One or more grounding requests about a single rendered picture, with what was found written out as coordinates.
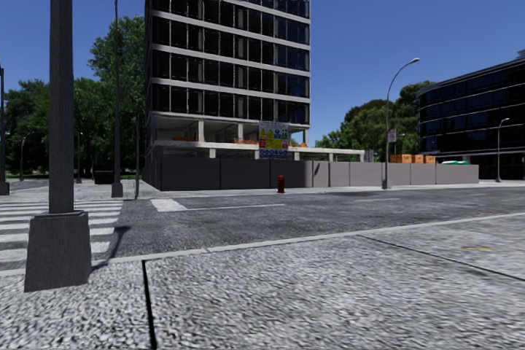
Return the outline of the grey hoarding fence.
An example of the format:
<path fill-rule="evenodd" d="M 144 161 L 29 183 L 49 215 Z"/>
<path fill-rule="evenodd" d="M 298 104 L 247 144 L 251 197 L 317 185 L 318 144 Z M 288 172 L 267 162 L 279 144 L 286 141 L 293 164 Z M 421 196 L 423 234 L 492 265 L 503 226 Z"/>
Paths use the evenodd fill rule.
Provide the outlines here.
<path fill-rule="evenodd" d="M 330 162 L 317 160 L 247 160 L 162 157 L 143 170 L 144 179 L 161 191 L 275 189 L 279 176 L 288 188 L 379 186 L 383 172 L 394 186 L 474 184 L 477 165 Z"/>

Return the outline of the glass tower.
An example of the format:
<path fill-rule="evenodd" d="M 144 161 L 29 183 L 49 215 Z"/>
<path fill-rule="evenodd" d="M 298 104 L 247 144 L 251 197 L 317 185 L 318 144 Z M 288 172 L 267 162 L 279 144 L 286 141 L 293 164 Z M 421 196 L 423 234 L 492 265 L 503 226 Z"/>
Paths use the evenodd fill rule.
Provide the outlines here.
<path fill-rule="evenodd" d="M 344 187 L 310 128 L 310 0 L 146 0 L 143 180 L 159 190 Z"/>

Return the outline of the trees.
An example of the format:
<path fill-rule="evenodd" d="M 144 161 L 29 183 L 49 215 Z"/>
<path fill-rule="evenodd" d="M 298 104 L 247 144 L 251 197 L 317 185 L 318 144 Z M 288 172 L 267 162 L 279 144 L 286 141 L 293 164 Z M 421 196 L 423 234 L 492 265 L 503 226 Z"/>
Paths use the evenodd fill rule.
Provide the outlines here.
<path fill-rule="evenodd" d="M 144 115 L 144 17 L 118 19 L 120 88 L 120 167 L 135 167 L 136 117 Z M 74 173 L 77 173 L 77 132 L 80 137 L 81 176 L 114 167 L 115 59 L 114 20 L 105 36 L 97 37 L 88 61 L 92 79 L 74 80 Z M 25 141 L 23 173 L 49 172 L 50 85 L 41 79 L 18 82 L 4 94 L 5 169 L 20 170 L 20 144 Z"/>
<path fill-rule="evenodd" d="M 351 108 L 339 129 L 316 141 L 317 147 L 373 150 L 381 162 L 385 159 L 385 108 L 389 109 L 389 127 L 397 131 L 398 154 L 419 152 L 418 99 L 416 94 L 432 84 L 429 80 L 406 85 L 394 102 L 382 99 Z"/>

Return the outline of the thin dark pole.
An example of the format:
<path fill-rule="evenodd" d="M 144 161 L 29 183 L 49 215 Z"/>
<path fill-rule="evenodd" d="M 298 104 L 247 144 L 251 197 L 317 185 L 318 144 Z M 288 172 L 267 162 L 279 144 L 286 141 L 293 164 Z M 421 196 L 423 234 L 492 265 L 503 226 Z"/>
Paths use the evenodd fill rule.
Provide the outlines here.
<path fill-rule="evenodd" d="M 138 199 L 139 196 L 139 185 L 140 185 L 140 115 L 136 117 L 136 174 L 135 174 L 135 190 L 134 200 Z"/>

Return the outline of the orange crates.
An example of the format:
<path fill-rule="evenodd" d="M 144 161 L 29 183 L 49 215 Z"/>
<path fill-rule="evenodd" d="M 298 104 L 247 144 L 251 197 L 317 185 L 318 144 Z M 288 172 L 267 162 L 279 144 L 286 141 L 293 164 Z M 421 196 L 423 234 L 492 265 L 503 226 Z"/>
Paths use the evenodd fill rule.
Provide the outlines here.
<path fill-rule="evenodd" d="M 401 154 L 401 155 L 390 155 L 389 160 L 391 163 L 434 164 L 435 156 Z"/>

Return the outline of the dark glass building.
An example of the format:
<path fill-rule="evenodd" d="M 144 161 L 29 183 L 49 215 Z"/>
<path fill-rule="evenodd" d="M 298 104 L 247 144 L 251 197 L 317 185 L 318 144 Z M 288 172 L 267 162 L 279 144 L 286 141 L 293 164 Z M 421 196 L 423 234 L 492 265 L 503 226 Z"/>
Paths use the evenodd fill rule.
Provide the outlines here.
<path fill-rule="evenodd" d="M 525 49 L 517 58 L 448 79 L 417 93 L 419 151 L 438 161 L 463 159 L 481 179 L 525 179 Z"/>

